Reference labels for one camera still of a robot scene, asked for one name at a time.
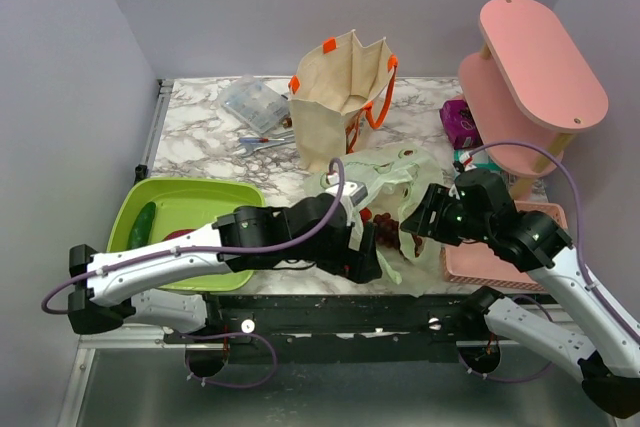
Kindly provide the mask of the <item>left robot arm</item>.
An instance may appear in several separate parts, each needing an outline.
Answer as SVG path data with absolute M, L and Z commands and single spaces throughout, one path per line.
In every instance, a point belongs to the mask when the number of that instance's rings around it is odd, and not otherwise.
M 133 250 L 99 253 L 86 244 L 69 251 L 75 287 L 67 317 L 80 335 L 109 332 L 132 320 L 214 340 L 220 315 L 198 296 L 173 301 L 164 286 L 206 275 L 272 270 L 284 261 L 306 261 L 355 284 L 382 275 L 374 227 L 360 245 L 349 246 L 355 212 L 347 197 L 329 193 L 291 207 L 242 206 L 164 242 Z

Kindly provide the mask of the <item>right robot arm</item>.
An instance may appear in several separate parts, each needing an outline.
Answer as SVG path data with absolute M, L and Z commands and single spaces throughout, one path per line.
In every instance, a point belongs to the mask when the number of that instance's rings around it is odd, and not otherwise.
M 452 188 L 430 185 L 400 228 L 447 245 L 486 244 L 541 285 L 581 330 L 530 314 L 484 286 L 458 315 L 467 336 L 480 339 L 491 332 L 514 340 L 574 377 L 604 412 L 621 419 L 638 413 L 638 321 L 580 265 L 566 230 L 543 212 L 518 210 L 498 175 L 478 168 L 459 174 Z

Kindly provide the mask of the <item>green avocado print plastic bag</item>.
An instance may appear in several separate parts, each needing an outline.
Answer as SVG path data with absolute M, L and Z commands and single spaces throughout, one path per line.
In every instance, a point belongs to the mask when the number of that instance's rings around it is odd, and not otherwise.
M 363 182 L 368 190 L 359 211 L 373 215 L 390 213 L 399 225 L 421 203 L 430 184 L 443 182 L 437 160 L 412 143 L 396 143 L 342 157 L 346 178 Z M 355 222 L 352 243 L 363 234 L 361 218 Z M 370 283 L 373 289 L 392 294 L 420 296 L 435 287 L 439 278 L 441 244 L 399 230 L 400 250 L 378 246 L 382 277 Z

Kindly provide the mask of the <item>red strawberry cluster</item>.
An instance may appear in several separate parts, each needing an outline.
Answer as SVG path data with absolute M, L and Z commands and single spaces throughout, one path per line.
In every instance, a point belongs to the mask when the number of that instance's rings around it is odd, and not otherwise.
M 374 215 L 372 213 L 372 211 L 369 208 L 363 208 L 360 211 L 360 218 L 363 224 L 369 223 L 369 222 L 373 222 L 374 220 Z

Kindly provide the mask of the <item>dark red grape bunch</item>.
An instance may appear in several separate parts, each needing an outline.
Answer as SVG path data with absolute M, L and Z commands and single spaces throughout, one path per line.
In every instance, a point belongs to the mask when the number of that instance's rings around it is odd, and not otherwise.
M 390 213 L 375 214 L 375 241 L 378 246 L 400 250 L 399 222 Z

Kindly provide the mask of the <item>magenta dragon fruit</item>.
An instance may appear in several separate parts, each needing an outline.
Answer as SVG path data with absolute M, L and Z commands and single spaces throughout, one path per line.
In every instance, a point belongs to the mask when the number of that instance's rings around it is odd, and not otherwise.
M 184 237 L 184 236 L 188 236 L 190 235 L 192 232 L 194 232 L 194 229 L 181 229 L 181 230 L 176 230 L 174 232 L 171 232 L 170 234 L 168 234 L 164 240 L 165 241 L 169 241 L 169 240 L 174 240 L 174 239 L 178 239 L 180 237 Z

